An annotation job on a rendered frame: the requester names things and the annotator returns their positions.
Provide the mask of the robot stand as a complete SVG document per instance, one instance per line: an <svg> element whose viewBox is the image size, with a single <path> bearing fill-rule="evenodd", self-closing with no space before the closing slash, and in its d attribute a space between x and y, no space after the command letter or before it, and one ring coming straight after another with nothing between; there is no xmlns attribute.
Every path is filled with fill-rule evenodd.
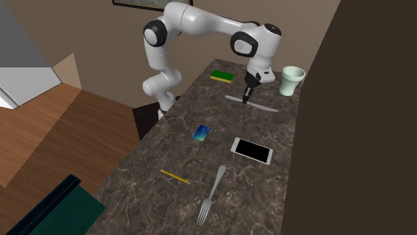
<svg viewBox="0 0 417 235"><path fill-rule="evenodd" d="M158 122L159 109L160 105L158 102L156 102L144 105L142 107L137 107L132 110L140 140L142 140L144 136Z"/></svg>

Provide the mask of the silver fork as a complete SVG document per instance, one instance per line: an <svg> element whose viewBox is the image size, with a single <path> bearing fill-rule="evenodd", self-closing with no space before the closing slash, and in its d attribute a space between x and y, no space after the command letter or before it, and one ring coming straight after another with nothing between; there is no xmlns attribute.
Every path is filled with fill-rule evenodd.
<svg viewBox="0 0 417 235"><path fill-rule="evenodd" d="M204 201L202 202L200 212L198 214L198 219L196 221L196 224L199 225L199 226L202 226L204 224L204 221L206 220L208 212L209 212L209 210L212 206L212 197L214 195L214 192L215 192L223 174L225 173L225 170L226 170L226 167L224 165L219 166L217 176L216 176L215 182L213 184L212 190L209 194L209 197L204 199Z"/></svg>

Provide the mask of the green and yellow sponge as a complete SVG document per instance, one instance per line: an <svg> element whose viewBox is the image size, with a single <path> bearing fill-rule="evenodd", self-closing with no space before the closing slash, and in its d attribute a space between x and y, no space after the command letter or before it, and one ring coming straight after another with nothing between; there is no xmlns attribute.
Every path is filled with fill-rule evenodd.
<svg viewBox="0 0 417 235"><path fill-rule="evenodd" d="M232 80L234 79L235 75L232 73L227 73L224 71L214 70L211 73L210 78L218 81L223 81L225 83L232 83Z"/></svg>

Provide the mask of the white phone with black screen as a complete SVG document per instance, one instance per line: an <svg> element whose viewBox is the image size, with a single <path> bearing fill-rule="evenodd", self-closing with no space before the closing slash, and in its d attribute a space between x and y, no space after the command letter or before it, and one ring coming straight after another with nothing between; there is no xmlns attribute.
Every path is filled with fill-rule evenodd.
<svg viewBox="0 0 417 235"><path fill-rule="evenodd" d="M273 154L273 150L271 148L267 148L241 138L235 138L231 146L231 152L266 165L271 163Z"/></svg>

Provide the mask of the yellow pencil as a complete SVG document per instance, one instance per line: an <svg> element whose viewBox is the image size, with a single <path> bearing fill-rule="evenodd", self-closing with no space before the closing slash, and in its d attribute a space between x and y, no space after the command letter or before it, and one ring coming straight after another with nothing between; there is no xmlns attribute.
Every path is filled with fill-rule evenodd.
<svg viewBox="0 0 417 235"><path fill-rule="evenodd" d="M184 178L181 178L181 177L179 177L179 176L176 176L176 175L174 175L174 174L172 174L172 173L170 173L170 172L167 172L167 171L165 171L165 170L162 170L162 169L160 169L160 171L161 171L162 173L164 173L164 174L166 174L166 175L168 175L168 176L172 177L172 178L175 178L175 179L177 179L177 180L181 181L181 182L184 182L184 183L186 183L186 184L190 184L190 182L189 182L188 180L185 180Z"/></svg>

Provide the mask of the blue card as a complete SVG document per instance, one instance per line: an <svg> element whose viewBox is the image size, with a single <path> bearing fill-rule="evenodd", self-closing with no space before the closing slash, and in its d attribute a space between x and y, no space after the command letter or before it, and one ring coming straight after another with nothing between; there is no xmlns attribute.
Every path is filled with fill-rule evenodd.
<svg viewBox="0 0 417 235"><path fill-rule="evenodd" d="M199 125L199 127L197 128L197 130L195 131L193 135L193 138L199 141L204 141L204 139L206 138L210 130L211 129L209 127Z"/></svg>

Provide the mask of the pale green cup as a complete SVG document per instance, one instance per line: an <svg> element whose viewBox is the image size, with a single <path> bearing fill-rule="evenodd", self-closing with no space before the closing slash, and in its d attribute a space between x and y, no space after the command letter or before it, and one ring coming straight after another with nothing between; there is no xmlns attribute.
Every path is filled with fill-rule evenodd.
<svg viewBox="0 0 417 235"><path fill-rule="evenodd" d="M282 71L282 82L279 92L284 96L292 96L297 85L305 78L305 71L300 67L286 66Z"/></svg>

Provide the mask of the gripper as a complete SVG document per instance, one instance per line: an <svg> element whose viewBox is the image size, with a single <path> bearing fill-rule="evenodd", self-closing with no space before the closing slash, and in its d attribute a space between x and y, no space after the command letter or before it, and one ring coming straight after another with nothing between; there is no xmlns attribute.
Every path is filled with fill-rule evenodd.
<svg viewBox="0 0 417 235"><path fill-rule="evenodd" d="M253 75L252 73L246 72L245 75L245 82L247 84L246 88L245 88L245 92L243 94L243 98L242 98L242 103L246 104L253 92L253 88L257 87L258 85L261 84L260 82L261 80L261 76L259 73L256 73L255 75Z"/></svg>

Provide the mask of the grey knife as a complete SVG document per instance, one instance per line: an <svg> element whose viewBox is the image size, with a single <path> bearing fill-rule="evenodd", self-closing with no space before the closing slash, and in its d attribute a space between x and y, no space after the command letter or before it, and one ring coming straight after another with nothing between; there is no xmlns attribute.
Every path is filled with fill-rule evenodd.
<svg viewBox="0 0 417 235"><path fill-rule="evenodd" d="M279 110L277 110L277 109L273 109L273 108L266 107L266 106L263 106L263 105L259 105L259 104L256 104L256 103L251 103L251 102L248 102L248 101L246 103L244 103L242 99L239 99L237 97L225 95L225 98L228 99L228 100L231 100L231 101L237 101L239 103L250 105L250 106L265 110L265 111L276 112L276 113L279 112Z"/></svg>

